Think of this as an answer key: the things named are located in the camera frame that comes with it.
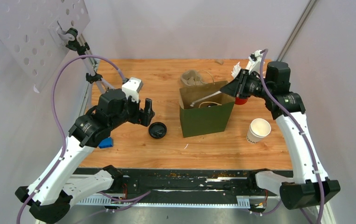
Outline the green paper bag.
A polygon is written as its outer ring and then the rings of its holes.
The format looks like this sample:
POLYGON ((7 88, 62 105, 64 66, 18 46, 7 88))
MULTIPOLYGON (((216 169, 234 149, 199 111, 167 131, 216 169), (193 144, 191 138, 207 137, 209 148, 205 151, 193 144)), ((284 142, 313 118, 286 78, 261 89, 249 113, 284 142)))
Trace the green paper bag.
POLYGON ((235 105, 234 97, 220 93, 196 103, 194 107, 190 107, 190 104, 197 99, 219 91, 226 84, 228 84, 228 81, 212 79, 210 83, 204 85, 184 85, 179 89, 179 119, 184 138, 225 131, 235 105), (206 107, 209 103, 218 105, 206 107))

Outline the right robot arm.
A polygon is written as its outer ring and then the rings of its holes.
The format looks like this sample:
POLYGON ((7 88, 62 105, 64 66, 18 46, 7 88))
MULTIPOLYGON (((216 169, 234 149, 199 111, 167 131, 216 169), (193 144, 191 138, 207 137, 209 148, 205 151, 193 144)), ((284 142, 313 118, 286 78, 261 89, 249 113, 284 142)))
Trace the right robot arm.
POLYGON ((301 209, 321 206, 340 190, 337 180, 331 180, 321 165, 307 127, 306 109, 301 96, 290 91, 291 69, 284 62, 267 64, 266 76, 241 68, 237 63, 233 80, 221 87, 221 92, 240 99, 251 96, 265 100, 266 108, 280 128, 293 167, 293 177, 288 178, 268 169, 250 172, 247 190, 258 195, 267 190, 280 196, 284 206, 301 209))

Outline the single white straw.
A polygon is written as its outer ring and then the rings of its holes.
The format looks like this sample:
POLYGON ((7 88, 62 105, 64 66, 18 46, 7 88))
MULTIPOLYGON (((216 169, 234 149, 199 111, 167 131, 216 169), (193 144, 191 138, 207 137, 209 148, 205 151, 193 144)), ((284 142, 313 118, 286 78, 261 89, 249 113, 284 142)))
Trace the single white straw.
POLYGON ((196 103, 198 103, 198 102, 200 102, 200 101, 203 101, 203 100, 205 100, 205 99, 211 98, 211 97, 213 97, 213 96, 216 96, 216 95, 218 95, 218 94, 220 94, 220 93, 221 93, 221 91, 216 91, 215 93, 212 93, 212 94, 210 94, 210 95, 208 95, 208 96, 205 96, 205 97, 202 97, 202 98, 200 98, 200 99, 197 99, 197 100, 191 102, 190 107, 194 107, 196 103))

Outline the cardboard cup carrier stack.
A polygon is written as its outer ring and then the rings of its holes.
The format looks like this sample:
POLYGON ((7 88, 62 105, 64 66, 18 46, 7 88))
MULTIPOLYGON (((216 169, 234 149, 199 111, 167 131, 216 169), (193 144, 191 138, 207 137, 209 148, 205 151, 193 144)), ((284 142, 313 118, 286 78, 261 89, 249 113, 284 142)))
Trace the cardboard cup carrier stack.
POLYGON ((187 70, 180 76, 180 81, 185 86, 200 86, 206 84, 197 70, 187 70))

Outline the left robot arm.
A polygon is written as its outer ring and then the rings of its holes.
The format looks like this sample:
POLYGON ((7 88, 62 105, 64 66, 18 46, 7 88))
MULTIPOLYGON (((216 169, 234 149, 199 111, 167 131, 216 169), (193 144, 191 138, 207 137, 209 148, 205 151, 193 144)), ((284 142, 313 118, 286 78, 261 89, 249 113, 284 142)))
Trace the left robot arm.
POLYGON ((104 190, 119 192, 122 173, 112 165, 96 174, 69 184, 68 180, 81 162, 117 127, 126 122, 149 126, 155 112, 152 100, 145 107, 122 89, 101 94, 98 104, 78 117, 64 136, 62 148, 40 177, 29 186, 19 187, 15 195, 29 206, 32 216, 48 224, 60 221, 79 201, 104 190))

